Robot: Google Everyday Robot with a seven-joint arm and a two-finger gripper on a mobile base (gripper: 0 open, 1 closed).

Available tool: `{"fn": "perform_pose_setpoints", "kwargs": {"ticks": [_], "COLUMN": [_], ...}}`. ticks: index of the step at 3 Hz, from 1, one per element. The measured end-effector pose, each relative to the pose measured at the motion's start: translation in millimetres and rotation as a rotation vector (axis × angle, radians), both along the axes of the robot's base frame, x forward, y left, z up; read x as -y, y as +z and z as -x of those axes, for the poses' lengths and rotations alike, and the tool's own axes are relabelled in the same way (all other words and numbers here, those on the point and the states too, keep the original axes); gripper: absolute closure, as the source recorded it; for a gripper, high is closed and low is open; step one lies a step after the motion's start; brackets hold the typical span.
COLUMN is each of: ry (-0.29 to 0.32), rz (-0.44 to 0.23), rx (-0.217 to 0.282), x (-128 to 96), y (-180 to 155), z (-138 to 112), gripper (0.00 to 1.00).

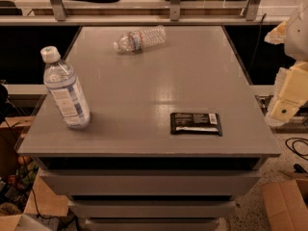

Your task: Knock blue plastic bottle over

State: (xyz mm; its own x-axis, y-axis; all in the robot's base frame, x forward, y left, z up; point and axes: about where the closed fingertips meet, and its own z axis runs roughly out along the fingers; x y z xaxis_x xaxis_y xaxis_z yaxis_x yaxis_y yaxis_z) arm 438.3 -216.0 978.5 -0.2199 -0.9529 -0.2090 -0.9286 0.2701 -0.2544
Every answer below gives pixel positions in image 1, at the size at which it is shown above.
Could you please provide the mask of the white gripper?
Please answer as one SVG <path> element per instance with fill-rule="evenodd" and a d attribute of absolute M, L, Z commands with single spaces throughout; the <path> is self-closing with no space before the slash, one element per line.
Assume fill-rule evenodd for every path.
<path fill-rule="evenodd" d="M 308 101 L 308 0 L 304 0 L 285 20 L 265 36 L 270 44 L 284 43 L 287 56 L 296 62 L 289 69 L 280 67 L 276 75 L 273 98 L 265 117 L 270 127 L 288 123 Z"/>

